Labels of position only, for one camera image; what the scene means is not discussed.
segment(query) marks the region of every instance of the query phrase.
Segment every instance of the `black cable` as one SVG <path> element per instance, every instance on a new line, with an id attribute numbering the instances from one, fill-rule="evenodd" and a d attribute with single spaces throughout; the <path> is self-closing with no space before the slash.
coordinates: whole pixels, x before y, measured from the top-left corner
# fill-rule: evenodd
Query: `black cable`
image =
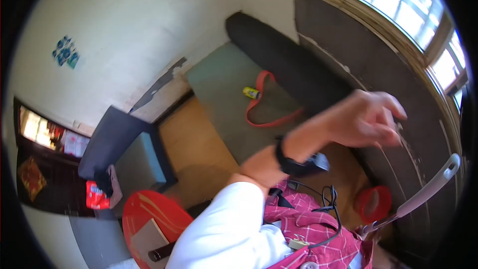
<path id="1" fill-rule="evenodd" d="M 328 242 L 330 242 L 333 238 L 337 237 L 338 234 L 340 234 L 340 231 L 342 230 L 342 223 L 340 222 L 340 217 L 338 216 L 338 211 L 337 211 L 337 191 L 335 190 L 334 186 L 324 186 L 324 188 L 322 188 L 322 193 L 320 194 L 318 191 L 316 191 L 315 189 L 312 189 L 310 188 L 309 186 L 307 185 L 304 185 L 302 184 L 301 182 L 299 181 L 295 181 L 295 180 L 287 180 L 287 182 L 291 182 L 291 183 L 296 183 L 296 184 L 299 184 L 305 188 L 308 188 L 310 190 L 312 190 L 313 192 L 315 192 L 316 194 L 320 195 L 322 197 L 322 204 L 324 205 L 322 208 L 318 208 L 318 209 L 314 209 L 312 210 L 312 212 L 329 212 L 330 210 L 334 210 L 335 211 L 335 215 L 337 216 L 337 223 L 338 223 L 338 229 L 337 229 L 337 232 L 335 233 L 335 235 L 333 235 L 332 237 L 330 237 L 329 239 L 325 240 L 325 241 L 322 241 L 320 243 L 317 243 L 317 244 L 313 244 L 313 245 L 309 245 L 309 248 L 316 248 L 316 247 L 319 247 L 320 245 L 324 245 Z M 325 195 L 324 195 L 324 191 L 325 189 L 330 189 L 330 200 L 328 200 Z"/>

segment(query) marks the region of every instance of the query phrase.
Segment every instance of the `black wristwatch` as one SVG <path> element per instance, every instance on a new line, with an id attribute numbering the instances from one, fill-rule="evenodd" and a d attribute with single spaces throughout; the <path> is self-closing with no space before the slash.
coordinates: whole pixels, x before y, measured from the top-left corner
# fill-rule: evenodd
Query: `black wristwatch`
<path id="1" fill-rule="evenodd" d="M 329 170 L 330 166 L 324 154 L 317 153 L 308 158 L 306 162 L 297 163 L 295 160 L 284 156 L 284 152 L 282 151 L 284 137 L 278 136 L 276 140 L 275 157 L 281 165 L 282 172 L 293 177 L 301 178 Z"/>

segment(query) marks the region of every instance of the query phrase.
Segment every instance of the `gray chair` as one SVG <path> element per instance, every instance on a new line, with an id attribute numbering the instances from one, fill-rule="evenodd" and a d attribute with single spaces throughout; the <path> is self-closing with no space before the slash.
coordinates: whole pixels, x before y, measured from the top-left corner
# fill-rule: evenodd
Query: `gray chair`
<path id="1" fill-rule="evenodd" d="M 139 190 L 160 193 L 177 182 L 157 127 L 111 106 L 101 118 L 78 166 L 92 180 L 97 170 L 114 164 L 123 198 L 113 210 L 95 210 L 99 219 L 121 217 L 128 197 Z"/>

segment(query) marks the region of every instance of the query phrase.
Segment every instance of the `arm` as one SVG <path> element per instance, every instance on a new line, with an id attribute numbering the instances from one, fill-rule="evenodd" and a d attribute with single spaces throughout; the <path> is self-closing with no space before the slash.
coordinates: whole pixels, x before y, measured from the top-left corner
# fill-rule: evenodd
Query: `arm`
<path id="1" fill-rule="evenodd" d="M 393 96 L 355 91 L 291 131 L 284 139 L 284 155 L 303 163 L 332 141 L 351 147 L 399 145 L 393 116 L 406 119 L 403 107 Z M 286 178 L 275 158 L 274 146 L 268 146 L 243 163 L 240 173 L 233 174 L 228 184 L 253 183 L 267 196 L 269 188 Z"/>

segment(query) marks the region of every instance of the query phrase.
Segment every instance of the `black handle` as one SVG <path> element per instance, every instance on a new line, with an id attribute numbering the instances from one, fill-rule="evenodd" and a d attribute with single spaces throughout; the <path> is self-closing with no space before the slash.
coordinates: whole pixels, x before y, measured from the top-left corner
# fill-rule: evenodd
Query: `black handle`
<path id="1" fill-rule="evenodd" d="M 150 260 L 152 260 L 153 262 L 158 262 L 158 261 L 164 259 L 165 257 L 170 256 L 171 252 L 173 251 L 173 247 L 175 246 L 175 244 L 176 244 L 176 241 L 171 242 L 166 246 L 163 246 L 163 247 L 160 247 L 160 248 L 157 248 L 157 249 L 154 249 L 154 250 L 148 252 L 148 256 L 149 256 Z"/>

